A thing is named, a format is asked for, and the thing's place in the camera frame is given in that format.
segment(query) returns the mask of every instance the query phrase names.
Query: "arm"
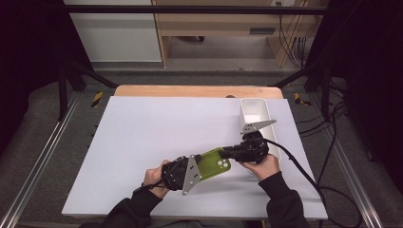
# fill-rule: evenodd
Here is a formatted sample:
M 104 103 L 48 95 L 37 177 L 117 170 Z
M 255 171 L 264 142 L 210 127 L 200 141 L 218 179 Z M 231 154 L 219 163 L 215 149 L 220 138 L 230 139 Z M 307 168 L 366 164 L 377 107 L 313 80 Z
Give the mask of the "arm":
M 156 183 L 161 179 L 163 161 L 160 167 L 148 169 L 145 172 L 144 185 Z M 107 215 L 101 224 L 87 223 L 80 228 L 125 228 L 145 227 L 151 221 L 151 211 L 163 200 L 168 193 L 165 187 L 155 187 L 151 190 L 144 190 L 140 193 L 133 193 L 131 199 L 120 201 Z
M 284 181 L 278 167 L 278 159 L 268 155 L 260 164 L 241 163 L 259 180 L 259 186 L 270 197 L 266 211 L 271 227 L 310 227 L 303 216 L 299 194 Z

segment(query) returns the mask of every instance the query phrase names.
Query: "white table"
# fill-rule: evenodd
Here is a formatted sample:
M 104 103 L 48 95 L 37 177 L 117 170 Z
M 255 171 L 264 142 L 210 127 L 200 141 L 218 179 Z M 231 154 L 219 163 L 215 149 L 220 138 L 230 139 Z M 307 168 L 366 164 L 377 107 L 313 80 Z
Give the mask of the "white table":
M 268 99 L 278 143 L 312 177 L 286 100 Z M 104 216 L 130 198 L 148 168 L 164 159 L 201 154 L 241 142 L 240 99 L 111 97 L 62 214 Z M 252 173 L 231 161 L 229 172 L 200 182 L 187 196 L 170 192 L 152 212 L 169 219 L 267 219 L 269 198 Z M 284 153 L 287 184 L 298 190 L 308 219 L 326 219 L 320 197 Z

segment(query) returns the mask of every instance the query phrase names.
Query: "phone case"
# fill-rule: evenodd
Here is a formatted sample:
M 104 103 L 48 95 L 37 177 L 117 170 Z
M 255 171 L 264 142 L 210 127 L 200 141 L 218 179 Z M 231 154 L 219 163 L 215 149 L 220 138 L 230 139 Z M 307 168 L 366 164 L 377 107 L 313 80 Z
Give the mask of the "phone case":
M 216 148 L 201 154 L 201 161 L 198 163 L 201 172 L 201 181 L 207 180 L 231 169 L 231 163 L 222 159 L 219 152 L 222 148 Z

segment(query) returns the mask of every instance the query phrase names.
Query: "wall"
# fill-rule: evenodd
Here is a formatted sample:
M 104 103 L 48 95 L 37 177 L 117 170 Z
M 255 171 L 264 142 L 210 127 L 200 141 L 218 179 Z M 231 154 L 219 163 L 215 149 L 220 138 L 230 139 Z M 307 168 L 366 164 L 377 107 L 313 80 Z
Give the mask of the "wall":
M 67 5 L 151 5 L 148 0 L 65 0 Z M 160 62 L 152 14 L 71 13 L 91 62 Z

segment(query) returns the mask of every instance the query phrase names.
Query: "hand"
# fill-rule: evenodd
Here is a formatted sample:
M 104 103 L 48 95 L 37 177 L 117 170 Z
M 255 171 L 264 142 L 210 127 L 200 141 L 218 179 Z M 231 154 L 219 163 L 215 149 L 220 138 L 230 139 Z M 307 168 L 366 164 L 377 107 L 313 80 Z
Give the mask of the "hand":
M 267 155 L 259 164 L 249 162 L 240 162 L 240 164 L 252 171 L 259 181 L 263 181 L 279 172 L 278 158 L 271 154 Z
M 154 184 L 160 181 L 161 173 L 163 172 L 163 165 L 167 163 L 169 163 L 169 161 L 164 160 L 163 163 L 160 165 L 160 167 L 154 169 L 147 169 L 145 171 L 143 184 L 144 185 Z M 165 195 L 169 192 L 169 189 L 165 188 L 163 182 L 160 183 L 159 186 L 162 187 L 155 187 L 153 189 L 150 189 L 149 191 L 151 191 L 156 197 L 163 199 L 163 197 L 165 197 Z

